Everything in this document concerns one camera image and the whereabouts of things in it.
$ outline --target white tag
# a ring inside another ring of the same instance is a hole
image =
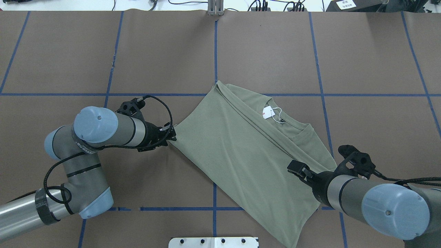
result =
[[[343,0],[343,1],[336,2],[336,4],[342,10],[357,7],[357,5],[352,0]]]
[[[274,110],[271,106],[267,106],[263,108],[263,118],[268,119],[271,118],[273,116],[275,116],[276,114],[274,113]]]

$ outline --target grid line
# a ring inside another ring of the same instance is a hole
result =
[[[325,93],[323,92],[323,84],[321,82],[320,66],[318,65],[317,46],[316,46],[316,43],[315,43],[314,27],[313,27],[313,23],[312,23],[311,12],[308,12],[308,15],[309,15],[309,24],[310,24],[310,27],[311,27],[312,46],[314,48],[315,65],[316,65],[316,68],[317,68],[318,85],[320,87],[321,105],[323,107],[323,114],[325,116],[326,133],[328,135],[328,145],[329,145],[329,150],[331,152],[331,155],[332,155],[332,157],[334,157],[334,151],[333,151],[333,148],[332,148],[332,141],[331,141],[331,134],[330,134],[330,131],[329,131],[328,113],[326,112]]]
[[[115,53],[113,54],[112,68],[110,69],[109,83],[107,85],[106,99],[104,101],[104,107],[105,108],[107,108],[107,102],[108,102],[108,99],[109,99],[110,87],[112,86],[112,77],[113,77],[113,71],[115,70],[115,61],[116,61],[116,53],[118,52],[118,44],[120,43],[120,34],[121,34],[121,26],[123,25],[123,17],[124,17],[124,11],[121,11],[120,24],[118,26],[118,34],[116,35]]]
[[[214,22],[214,85],[217,83],[217,22]],[[213,237],[217,237],[217,185],[213,182]]]
[[[140,207],[140,211],[244,211],[241,207]],[[107,211],[132,211],[126,207],[111,207]]]
[[[260,93],[269,97],[321,97],[318,93]],[[204,97],[207,93],[0,93],[0,96],[163,96],[163,97]],[[324,97],[441,97],[441,94],[351,94],[323,93]]]
[[[320,66],[318,64],[318,54],[317,54],[317,47],[316,47],[316,43],[315,43],[314,27],[313,27],[311,12],[308,12],[308,15],[309,15],[309,24],[310,24],[310,27],[311,27],[312,46],[314,47],[315,64],[316,64],[316,67],[317,67],[318,84],[320,86],[321,103],[323,105],[323,115],[325,116],[326,132],[327,132],[327,135],[328,135],[329,149],[331,151],[332,157],[334,157],[334,152],[333,152],[333,148],[332,148],[332,141],[331,141],[331,134],[330,134],[330,131],[329,131],[328,114],[326,112],[325,94],[323,92],[323,85],[322,85],[322,82],[321,82]],[[343,236],[344,248],[348,248],[348,241],[346,239],[346,229],[344,227],[344,219],[343,219],[342,213],[340,213],[340,226],[341,226],[341,233],[342,233],[342,236]]]
[[[9,70],[11,69],[12,62],[14,62],[15,54],[17,53],[17,49],[19,48],[20,41],[22,40],[23,33],[26,28],[27,21],[29,20],[30,11],[28,11],[26,15],[25,22],[23,23],[22,30],[20,31],[19,38],[17,39],[17,43],[15,44],[14,51],[12,52],[11,59],[9,60],[9,64],[7,65],[6,71],[4,73],[3,81],[0,86],[0,93],[2,93],[4,85],[6,83],[7,76],[9,74]]]
[[[86,230],[86,219],[83,219],[83,222],[81,224],[81,232],[80,232],[80,239],[78,241],[78,248],[82,248],[82,241],[84,239],[84,231]]]
[[[439,125],[439,122],[438,122],[438,119],[437,119],[437,115],[436,115],[435,110],[434,110],[434,106],[432,105],[432,101],[430,100],[430,95],[429,95],[429,92],[427,90],[427,86],[426,86],[426,82],[424,81],[424,77],[422,76],[422,72],[421,72],[421,68],[419,67],[418,59],[416,58],[416,54],[415,54],[415,51],[413,49],[412,41],[411,41],[411,38],[409,36],[409,32],[407,30],[407,24],[406,24],[406,18],[404,17],[404,12],[401,12],[401,18],[403,19],[404,31],[406,32],[407,41],[409,42],[409,47],[411,49],[412,56],[413,56],[414,61],[415,61],[415,65],[416,65],[416,68],[418,70],[419,78],[421,79],[421,83],[422,83],[422,86],[424,88],[424,92],[426,93],[425,96],[427,97],[427,101],[429,102],[430,111],[432,112],[432,116],[434,117],[434,120],[435,120],[435,124],[436,124],[437,130],[438,130],[438,135],[441,138],[440,125]]]

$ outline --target black cable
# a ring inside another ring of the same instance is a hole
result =
[[[60,203],[60,204],[67,204],[67,203],[69,203],[72,200],[72,194],[71,194],[71,191],[69,189],[67,189],[66,187],[51,186],[51,188],[53,188],[53,189],[59,189],[59,190],[63,190],[65,192],[69,193],[69,197],[65,201],[58,200],[57,198],[55,198],[51,194],[51,192],[49,192],[49,187],[48,187],[49,175],[52,173],[52,171],[55,169],[55,167],[61,165],[62,163],[66,162],[67,160],[73,159],[75,157],[78,157],[78,156],[81,156],[81,155],[84,155],[84,154],[86,154],[86,153],[85,152],[80,152],[80,153],[74,154],[74,155],[72,155],[70,157],[67,157],[65,159],[62,159],[62,160],[58,161],[57,163],[55,163],[54,165],[52,165],[52,167],[46,173],[46,176],[45,176],[45,178],[43,180],[43,189],[46,192],[47,196],[49,196],[49,198],[52,199],[54,202]]]
[[[423,184],[423,185],[431,185],[431,186],[441,187],[441,184],[427,182],[427,181],[441,181],[441,177],[421,177],[421,178],[413,178],[413,179],[403,180],[403,179],[398,179],[398,178],[386,177],[383,174],[381,174],[381,172],[379,172],[377,170],[374,171],[374,175],[383,179],[383,180],[386,180],[386,181],[393,181],[393,182],[400,181],[400,184],[414,183],[414,184]]]
[[[170,2],[170,0],[168,0],[168,2],[169,3],[171,3],[171,4],[175,4],[175,5],[178,5],[178,4],[207,4],[208,2],[194,2],[194,1],[191,1],[191,2],[185,2],[185,3],[172,3],[172,2]]]
[[[143,100],[146,100],[147,98],[153,98],[157,101],[159,101],[160,103],[162,103],[162,105],[164,105],[164,107],[167,109],[168,114],[170,116],[170,126],[173,127],[173,117],[172,117],[172,112],[170,111],[170,109],[168,108],[168,106],[161,101],[159,98],[151,96],[151,95],[145,95],[142,97]],[[167,136],[170,134],[170,132],[172,131],[171,128],[167,129],[167,132],[165,133],[164,137],[162,137],[158,142],[154,143],[154,144],[150,144],[147,145],[145,147],[127,147],[127,146],[118,146],[118,145],[110,145],[110,146],[102,146],[102,147],[98,147],[96,148],[97,150],[102,150],[102,149],[106,149],[106,148],[126,148],[126,149],[138,149],[138,148],[151,148],[151,147],[156,147],[157,145],[161,144],[163,141],[165,141],[167,139]]]
[[[155,1],[153,3],[153,7],[151,9],[149,9],[149,11],[153,11],[156,8],[156,4],[158,4],[158,1]]]
[[[35,192],[37,192],[37,191],[36,191],[36,190],[34,190],[34,191],[32,191],[32,192],[26,193],[26,194],[24,194],[24,195],[21,195],[21,196],[19,196],[19,197],[15,198],[15,199],[13,199],[13,200],[10,200],[10,201],[9,201],[9,202],[7,202],[7,203],[10,203],[10,202],[13,202],[13,201],[15,201],[15,200],[18,200],[18,199],[21,199],[21,198],[23,198],[23,197],[26,197],[26,196],[28,196],[28,195],[34,194]]]
[[[250,7],[248,8],[247,11],[250,11],[250,9],[251,9],[251,7],[253,6],[254,3],[256,3],[256,9],[257,9],[257,1],[259,1],[259,3],[260,3],[260,0],[254,0],[254,2],[252,2],[252,3],[250,4]]]
[[[167,109],[168,114],[169,114],[169,116],[170,116],[170,127],[173,127],[173,117],[172,117],[172,112],[170,111],[170,108],[169,108],[169,107],[168,107],[163,101],[161,101],[159,98],[157,98],[157,97],[155,97],[155,96],[145,95],[145,96],[142,97],[143,100],[146,100],[147,98],[153,98],[153,99],[159,101],[162,105],[165,106],[165,108]],[[150,148],[150,147],[156,147],[157,145],[161,144],[163,141],[165,141],[165,140],[167,139],[167,137],[168,137],[168,135],[170,134],[171,131],[172,131],[171,128],[167,129],[167,132],[165,133],[164,137],[162,137],[159,141],[157,141],[156,143],[153,143],[153,144],[150,144],[150,145],[144,146],[144,147],[127,147],[127,146],[110,145],[110,146],[102,146],[102,147],[99,147],[99,148],[96,148],[96,149],[97,149],[97,150],[103,150],[103,149],[106,149],[106,148],[137,149],[137,148]],[[69,202],[72,200],[72,193],[71,193],[71,191],[70,191],[68,188],[66,188],[66,187],[62,187],[62,186],[49,186],[49,187],[48,187],[47,184],[48,184],[48,178],[49,178],[50,174],[51,174],[52,171],[53,171],[57,166],[59,166],[60,164],[66,162],[66,161],[68,161],[68,160],[70,160],[70,159],[73,159],[73,158],[75,158],[75,157],[78,157],[78,156],[81,156],[81,155],[85,155],[85,154],[86,154],[85,152],[80,152],[80,153],[74,154],[74,155],[72,155],[72,156],[70,156],[70,157],[64,158],[64,159],[58,161],[57,163],[55,163],[54,165],[52,165],[52,167],[51,167],[51,168],[48,170],[48,172],[46,173],[46,176],[45,176],[45,178],[44,178],[44,180],[43,180],[43,189],[44,189],[46,195],[49,196],[49,198],[52,199],[54,202],[56,202],[56,203],[60,203],[60,204],[67,204],[67,203],[69,203]],[[65,201],[59,200],[59,199],[57,199],[56,197],[54,197],[54,196],[49,192],[49,189],[59,189],[59,190],[65,191],[65,192],[68,193],[69,197],[68,197]],[[36,191],[32,191],[32,192],[26,193],[26,194],[24,194],[24,195],[22,195],[22,196],[19,196],[19,197],[13,199],[12,201],[15,201],[15,200],[18,200],[18,199],[20,199],[20,198],[26,197],[26,196],[28,196],[28,195],[34,194],[35,192],[36,192]]]
[[[291,11],[293,12],[297,12],[297,10],[299,9],[299,6],[301,5],[300,0],[295,4],[294,8],[292,8]]]
[[[292,4],[292,7],[293,7],[293,8],[295,7],[295,3],[294,3],[293,1],[291,1],[291,2],[288,2],[288,3],[285,5],[285,7],[283,8],[283,11],[286,10],[286,7],[288,7],[289,4]]]

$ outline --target black tape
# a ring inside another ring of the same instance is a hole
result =
[[[50,211],[48,201],[46,199],[46,193],[43,188],[40,188],[35,192],[35,209],[37,210],[40,220],[45,225],[50,225],[60,221]]]
[[[343,210],[343,212],[344,212],[345,214],[347,214],[347,213],[346,213],[346,211],[344,210],[344,208],[343,208],[343,204],[342,204],[342,202],[341,202],[341,194],[343,193],[344,187],[346,187],[346,185],[347,185],[350,181],[352,181],[352,180],[354,180],[354,179],[357,179],[357,178],[358,178],[358,177],[353,177],[353,178],[347,180],[347,181],[341,186],[341,188],[340,188],[340,192],[338,193],[338,201],[339,201],[339,203],[340,203],[340,208]]]
[[[66,176],[67,176],[67,177],[73,177],[73,176],[75,176],[75,175],[78,175],[78,174],[84,173],[84,172],[86,172],[86,171],[90,171],[91,169],[96,169],[96,168],[98,168],[98,167],[101,167],[101,164],[92,165],[92,166],[89,166],[89,167],[87,167],[87,168],[84,168],[84,169],[80,169],[80,170],[74,171],[74,172],[72,172],[72,173],[66,174]]]
[[[127,145],[128,143],[130,143],[130,141],[132,141],[133,137],[135,137],[135,133],[136,133],[136,124],[135,121],[133,120],[133,118],[130,118],[130,120],[132,120],[133,123],[133,134],[130,137],[129,141],[127,141],[123,146]]]

